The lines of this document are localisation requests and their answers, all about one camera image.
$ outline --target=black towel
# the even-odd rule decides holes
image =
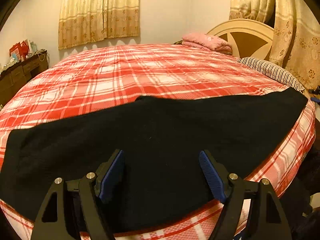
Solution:
[[[35,220],[56,177],[79,179],[125,152],[123,180],[105,206],[114,232],[180,219],[212,200],[198,163],[208,149],[229,172],[249,175],[285,138],[307,99],[288,88],[263,96],[135,102],[13,130],[0,198]]]

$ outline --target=blue object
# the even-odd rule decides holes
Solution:
[[[314,101],[314,102],[320,104],[320,99],[319,99],[319,98],[314,98],[314,97],[312,97],[312,98],[310,98],[310,99],[311,99],[311,101]]]
[[[11,56],[12,56],[17,62],[19,61],[17,55],[16,55],[14,52],[11,53]]]
[[[241,240],[241,238],[244,237],[244,230],[242,230],[240,233],[236,234],[233,240]]]
[[[121,150],[101,181],[101,191],[98,198],[100,198],[104,204],[111,200],[112,191],[115,185],[121,180],[123,169],[124,152]]]
[[[224,203],[227,200],[224,184],[204,151],[199,153],[199,163],[214,198]]]

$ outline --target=plaid bedspread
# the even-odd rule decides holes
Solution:
[[[237,63],[232,56],[181,45],[117,46],[84,51],[36,76],[5,105],[0,112],[0,167],[13,129],[125,104],[139,95],[197,99],[264,95],[286,88]],[[314,141],[314,122],[315,106],[309,101],[281,145],[247,179],[268,178],[281,195]],[[245,201],[238,230],[245,227],[249,205],[250,201]],[[3,201],[0,206],[18,235],[23,240],[30,239],[33,223]],[[173,225],[116,237],[123,240],[207,239],[222,207],[213,200]],[[89,239],[89,236],[83,233],[82,238]]]

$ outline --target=headboard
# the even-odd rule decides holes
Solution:
[[[208,32],[232,45],[234,57],[269,59],[273,28],[249,19],[234,19],[221,23]]]

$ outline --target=metal screw head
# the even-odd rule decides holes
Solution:
[[[96,176],[96,174],[94,174],[94,172],[89,172],[89,173],[87,174],[87,178],[88,178],[88,179],[93,179],[95,176]]]
[[[270,181],[268,179],[262,179],[262,183],[264,185],[269,185],[270,184]]]
[[[55,184],[60,184],[62,182],[62,178],[56,178],[54,182]]]
[[[235,180],[235,179],[238,179],[238,175],[235,173],[230,173],[229,178]]]

